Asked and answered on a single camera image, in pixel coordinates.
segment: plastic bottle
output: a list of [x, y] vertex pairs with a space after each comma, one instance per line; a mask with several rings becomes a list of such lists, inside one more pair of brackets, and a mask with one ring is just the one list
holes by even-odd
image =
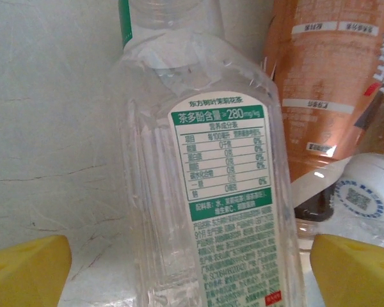
[[138, 306], [304, 306], [276, 86], [218, 1], [130, 4], [106, 90]]
[[384, 103], [357, 152], [337, 182], [334, 203], [384, 240]]
[[265, 56], [282, 99], [298, 233], [312, 238], [384, 97], [384, 1], [275, 1]]

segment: white cap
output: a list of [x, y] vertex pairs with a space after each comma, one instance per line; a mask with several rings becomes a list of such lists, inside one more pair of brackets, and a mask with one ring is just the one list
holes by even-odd
[[384, 155], [362, 153], [344, 168], [335, 202], [360, 217], [384, 220]]

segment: clear plastic bottle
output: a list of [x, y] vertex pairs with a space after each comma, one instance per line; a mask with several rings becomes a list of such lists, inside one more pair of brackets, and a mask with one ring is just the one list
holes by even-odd
[[337, 182], [334, 202], [384, 241], [384, 103]]
[[130, 4], [106, 109], [138, 306], [304, 306], [276, 86], [218, 1]]

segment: nutrition facts table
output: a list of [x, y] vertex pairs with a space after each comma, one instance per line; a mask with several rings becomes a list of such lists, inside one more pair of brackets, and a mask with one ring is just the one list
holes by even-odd
[[172, 114], [188, 200], [270, 186], [262, 107], [200, 113]]

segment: white wall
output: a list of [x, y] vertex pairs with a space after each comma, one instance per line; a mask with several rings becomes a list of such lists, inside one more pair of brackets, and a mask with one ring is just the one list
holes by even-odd
[[[74, 263], [60, 306], [132, 296], [95, 111], [122, 53], [116, 2], [0, 0], [0, 248], [67, 235]], [[227, 38], [259, 61], [272, 0], [221, 3]]]

